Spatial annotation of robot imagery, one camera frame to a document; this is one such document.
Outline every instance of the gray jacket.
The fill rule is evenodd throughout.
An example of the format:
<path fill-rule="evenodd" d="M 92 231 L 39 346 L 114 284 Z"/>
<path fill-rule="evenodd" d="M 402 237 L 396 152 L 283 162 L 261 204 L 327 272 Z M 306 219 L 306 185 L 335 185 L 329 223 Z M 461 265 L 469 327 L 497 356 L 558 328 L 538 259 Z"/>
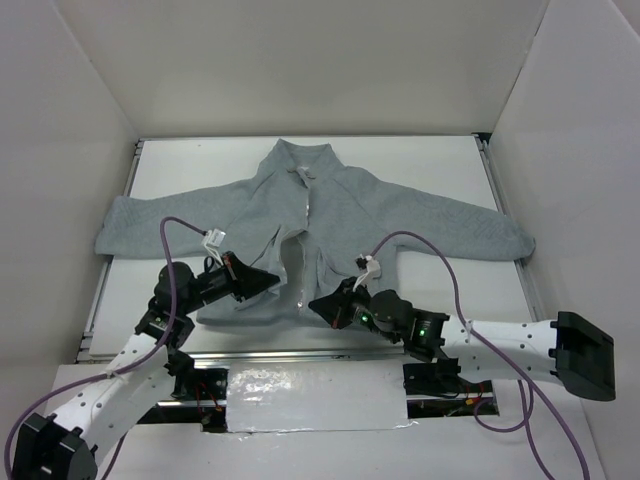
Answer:
<path fill-rule="evenodd" d="M 388 233 L 410 230 L 450 257 L 508 261 L 533 252 L 534 239 L 493 210 L 379 180 L 362 168 L 345 167 L 331 145 L 302 147 L 278 140 L 253 178 L 155 200 L 115 199 L 95 250 L 128 258 L 163 258 L 160 220 L 174 215 L 202 229 L 226 232 L 221 252 L 233 250 L 246 264 L 278 275 L 281 283 L 242 304 L 223 299 L 202 309 L 198 321 L 299 315 L 324 325 L 307 304 L 358 275 L 358 255 Z M 170 224 L 174 257 L 204 255 L 201 237 Z M 304 267 L 298 301 L 283 302 L 287 272 L 283 241 L 302 246 Z M 404 247 L 432 253 L 417 240 L 397 236 L 377 254 L 382 275 L 372 293 L 397 288 L 396 252 Z"/>

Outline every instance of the white panel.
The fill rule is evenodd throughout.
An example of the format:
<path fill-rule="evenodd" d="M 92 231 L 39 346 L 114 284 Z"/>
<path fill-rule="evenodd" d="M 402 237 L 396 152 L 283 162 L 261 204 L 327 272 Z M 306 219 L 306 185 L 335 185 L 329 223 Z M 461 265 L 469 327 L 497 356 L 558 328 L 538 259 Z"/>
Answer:
<path fill-rule="evenodd" d="M 230 432 L 389 430 L 408 426 L 400 360 L 233 363 Z"/>
<path fill-rule="evenodd" d="M 426 190 L 487 208 L 496 208 L 473 137 L 316 137 L 289 138 L 303 145 L 331 143 L 347 165 L 361 166 L 383 180 Z M 131 195 L 162 195 L 222 185 L 255 174 L 276 138 L 216 138 L 145 142 Z M 398 256 L 400 294 L 417 308 L 453 312 L 453 289 L 442 262 L 434 256 Z M 202 259 L 190 258 L 194 272 Z M 530 321 L 513 263 L 452 259 L 460 281 L 462 305 L 470 318 Z M 162 260 L 115 259 L 96 317 L 93 355 L 113 354 L 129 338 L 147 309 Z M 369 332 L 332 330 L 299 318 L 279 322 L 196 325 L 187 352 L 251 352 L 365 349 L 390 346 Z"/>
<path fill-rule="evenodd" d="M 547 0 L 58 0 L 143 136 L 470 133 Z"/>
<path fill-rule="evenodd" d="M 614 0 L 627 21 L 640 33 L 640 2 L 638 0 Z"/>
<path fill-rule="evenodd" d="M 343 362 L 331 362 L 340 368 Z M 97 373 L 96 365 L 62 366 L 55 387 Z M 514 382 L 495 385 L 501 416 L 485 417 L 506 427 L 522 419 Z M 591 432 L 577 398 L 561 387 L 542 385 L 582 446 L 591 480 L 605 480 Z M 52 411 L 70 398 L 49 402 Z M 532 420 L 538 451 L 557 480 L 579 478 L 573 449 L 551 414 L 537 407 Z M 133 428 L 109 480 L 164 478 L 291 480 L 466 479 L 540 480 L 524 432 L 488 432 L 471 417 L 420 419 L 408 428 L 386 431 L 294 433 L 201 433 L 194 425 L 145 425 Z"/>
<path fill-rule="evenodd" d="M 0 6 L 0 363 L 74 358 L 134 137 L 49 2 Z"/>
<path fill-rule="evenodd" d="M 616 342 L 618 399 L 584 402 L 612 480 L 638 478 L 640 39 L 605 0 L 551 2 L 491 152 L 537 238 L 547 315 L 575 310 Z"/>

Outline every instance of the white enclosure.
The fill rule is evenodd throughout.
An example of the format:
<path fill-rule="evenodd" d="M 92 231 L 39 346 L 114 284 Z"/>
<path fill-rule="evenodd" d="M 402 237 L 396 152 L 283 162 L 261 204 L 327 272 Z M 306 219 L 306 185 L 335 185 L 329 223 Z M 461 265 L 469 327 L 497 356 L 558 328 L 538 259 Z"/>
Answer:
<path fill-rule="evenodd" d="M 524 271 L 535 287 L 530 300 L 542 306 L 537 313 L 577 311 L 616 341 L 615 402 L 556 398 L 586 439 L 593 478 L 602 471 L 609 480 L 639 478 L 639 31 L 633 0 L 3 2 L 0 434 L 56 375 L 60 383 L 96 368 L 58 371 L 80 347 L 104 265 L 93 240 L 111 200 L 125 191 L 139 139 L 488 132 L 478 162 L 486 155 L 508 213 L 537 239 Z M 411 181 L 432 191 L 427 175 L 422 170 Z M 507 267 L 517 286 L 509 301 L 524 312 L 522 286 Z M 501 388 L 512 392 L 513 385 Z M 508 414 L 500 421 L 508 422 L 517 404 L 504 398 Z M 522 438 L 497 439 L 471 419 L 445 423 L 453 420 L 376 434 L 393 456 L 378 470 L 359 469 L 379 455 L 373 446 L 354 451 L 346 470 L 322 470 L 314 460 L 326 474 L 318 478 L 495 478 L 487 459 L 501 456 L 510 456 L 501 478 L 515 478 L 520 465 L 531 469 L 523 478 L 543 478 Z M 135 429 L 142 455 L 157 446 L 164 449 L 154 453 L 158 462 L 171 450 L 189 463 L 217 449 L 218 462 L 242 463 L 223 470 L 238 478 L 259 475 L 262 464 L 284 476 L 286 449 L 311 459 L 317 449 L 338 452 L 370 436 L 229 435 L 191 449 L 198 432 L 162 428 L 166 435 L 153 438 Z M 444 445 L 466 448 L 466 461 L 432 453 L 435 470 L 416 470 L 403 459 L 403 445 L 417 456 L 419 442 L 433 443 L 445 428 Z M 558 478 L 577 478 L 560 430 L 537 434 L 543 456 L 559 455 Z M 125 453 L 112 478 L 147 478 L 136 473 L 136 461 Z M 149 478 L 158 473 L 145 468 Z M 304 478 L 300 465 L 293 468 Z"/>

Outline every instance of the white tabletop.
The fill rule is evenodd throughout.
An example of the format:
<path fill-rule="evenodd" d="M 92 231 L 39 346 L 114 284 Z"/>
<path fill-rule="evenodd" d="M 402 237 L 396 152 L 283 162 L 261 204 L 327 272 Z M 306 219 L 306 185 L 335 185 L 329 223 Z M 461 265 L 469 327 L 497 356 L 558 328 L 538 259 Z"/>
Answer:
<path fill-rule="evenodd" d="M 195 138 L 146 141 L 131 196 L 156 198 L 249 178 L 276 137 Z M 346 165 L 364 167 L 380 179 L 496 208 L 475 139 L 451 137 L 294 137 L 301 145 L 331 143 Z M 202 259 L 186 260 L 202 271 Z M 511 262 L 451 261 L 469 318 L 524 322 L 529 310 Z M 146 311 L 163 260 L 115 258 L 95 317 L 90 354 L 116 353 Z M 416 308 L 453 312 L 451 280 L 430 255 L 398 255 L 400 295 Z M 373 349 L 389 344 L 368 332 L 302 326 L 295 318 L 251 327 L 196 324 L 183 347 L 198 352 L 277 352 Z"/>

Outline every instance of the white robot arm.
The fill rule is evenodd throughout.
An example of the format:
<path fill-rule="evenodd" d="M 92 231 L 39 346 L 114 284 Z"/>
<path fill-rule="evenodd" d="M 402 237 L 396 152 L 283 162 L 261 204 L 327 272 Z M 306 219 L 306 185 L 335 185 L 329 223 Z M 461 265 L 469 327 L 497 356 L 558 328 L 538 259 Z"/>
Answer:
<path fill-rule="evenodd" d="M 107 366 L 107 378 L 87 386 L 49 417 L 33 414 L 22 425 L 14 480 L 93 480 L 106 453 L 157 402 L 172 395 L 178 376 L 193 369 L 193 360 L 179 350 L 193 330 L 186 315 L 228 294 L 242 301 L 278 281 L 243 265 L 232 253 L 222 260 L 223 267 L 197 278 L 187 265 L 173 264 L 180 308 L 170 340 L 138 368 L 112 375 L 152 351 L 165 332 L 170 298 L 161 272 L 149 311 Z M 393 343 L 402 342 L 406 353 L 430 369 L 431 378 L 453 376 L 470 383 L 518 378 L 515 370 L 471 335 L 473 330 L 534 380 L 564 385 L 583 398 L 615 398 L 613 340 L 577 314 L 561 312 L 557 320 L 524 324 L 468 321 L 464 327 L 454 316 L 413 308 L 393 290 L 370 296 L 356 282 L 355 277 L 344 280 L 336 292 L 314 300 L 310 308 L 333 328 L 357 323 Z"/>

